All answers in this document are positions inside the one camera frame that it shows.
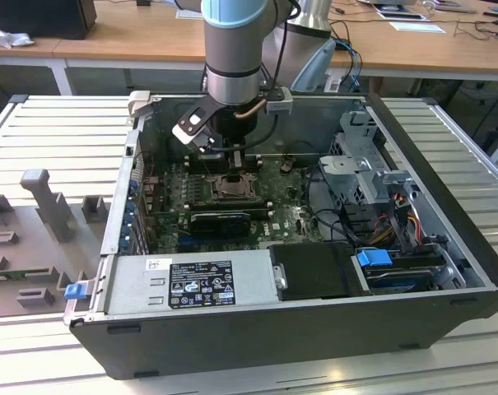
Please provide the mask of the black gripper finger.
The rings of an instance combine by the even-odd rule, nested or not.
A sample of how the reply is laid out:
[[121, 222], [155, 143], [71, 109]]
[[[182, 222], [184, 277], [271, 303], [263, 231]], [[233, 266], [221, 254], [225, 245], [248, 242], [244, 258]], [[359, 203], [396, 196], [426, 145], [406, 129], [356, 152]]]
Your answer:
[[242, 146], [242, 143], [234, 144], [233, 148], [237, 148], [237, 151], [232, 151], [228, 154], [230, 176], [238, 176], [246, 172], [246, 160]]

